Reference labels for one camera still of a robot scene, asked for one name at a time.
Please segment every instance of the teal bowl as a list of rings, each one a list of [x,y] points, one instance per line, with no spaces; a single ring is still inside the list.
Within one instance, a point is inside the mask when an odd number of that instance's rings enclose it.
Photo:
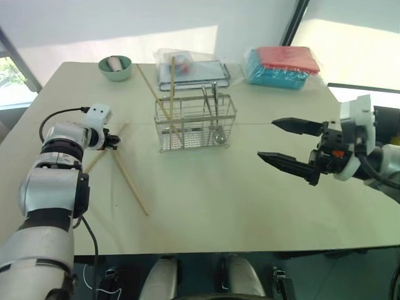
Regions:
[[[127,80],[129,77],[131,77],[132,61],[126,56],[122,56],[122,55],[114,55],[114,56],[119,58],[123,69],[120,71],[117,71],[117,72],[113,72],[113,70],[111,70],[111,68],[108,66],[108,63],[107,63],[108,57],[106,57],[106,58],[103,58],[98,64],[100,72],[102,72],[102,74],[111,81]]]

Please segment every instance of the beige tabletop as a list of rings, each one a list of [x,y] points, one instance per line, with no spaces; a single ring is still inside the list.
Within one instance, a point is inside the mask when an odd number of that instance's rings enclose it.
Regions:
[[[154,65],[142,68],[156,86]],[[143,214],[107,153],[89,173],[91,197],[85,215],[100,254],[298,251],[400,243],[400,206],[384,194],[357,179],[340,182],[331,175],[322,175],[313,187],[256,155],[281,152],[307,161],[318,138],[289,134],[271,121],[290,116],[337,119],[339,103],[326,86],[311,79],[303,91],[285,91],[243,82],[225,93],[237,108],[229,148],[161,154],[154,99],[137,70],[127,81],[110,82],[96,64],[64,63],[0,145],[0,243],[23,221],[18,187],[40,152],[40,122],[54,111],[94,103],[112,107],[111,131],[128,123],[119,152],[150,211],[149,216]],[[83,117],[69,112],[54,120]],[[83,163],[88,165],[95,155],[86,151]],[[84,226],[74,234],[75,254],[93,254]]]

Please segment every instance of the wire rack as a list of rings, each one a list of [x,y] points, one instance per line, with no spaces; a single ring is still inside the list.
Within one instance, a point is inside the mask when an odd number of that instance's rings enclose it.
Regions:
[[[169,97],[160,99],[170,113]],[[236,118],[236,108],[230,95],[175,97],[172,101],[172,120],[168,120],[156,102],[157,133],[161,152],[203,147],[229,147],[229,136]]]

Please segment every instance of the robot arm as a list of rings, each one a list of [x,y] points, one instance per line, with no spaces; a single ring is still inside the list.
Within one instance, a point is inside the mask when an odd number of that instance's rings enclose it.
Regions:
[[[0,248],[0,299],[69,299],[74,287],[73,219],[89,204],[85,149],[116,148],[103,126],[108,106],[90,107],[83,124],[58,122],[21,185],[22,226]]]
[[[394,117],[400,121],[400,112]],[[281,171],[304,178],[313,186],[318,183],[321,173],[333,173],[342,181],[354,177],[400,203],[400,146],[376,146],[376,126],[380,122],[376,120],[369,96],[342,104],[342,131],[330,128],[331,123],[327,121],[278,119],[272,123],[290,133],[321,136],[317,149],[311,151],[308,163],[276,152],[258,152],[258,156]],[[398,126],[391,126],[390,130],[397,134],[400,132]]]

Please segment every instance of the plastic bag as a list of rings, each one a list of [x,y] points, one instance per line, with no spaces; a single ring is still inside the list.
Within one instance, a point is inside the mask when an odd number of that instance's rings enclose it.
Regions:
[[[302,89],[319,67],[308,47],[259,47],[248,50],[242,65],[250,84],[284,89]]]
[[[171,90],[171,61],[175,57],[175,90],[201,89],[211,87],[217,82],[219,88],[226,88],[243,75],[236,68],[227,64],[213,54],[198,53],[177,49],[159,49],[154,53],[157,67],[157,88],[161,91]]]

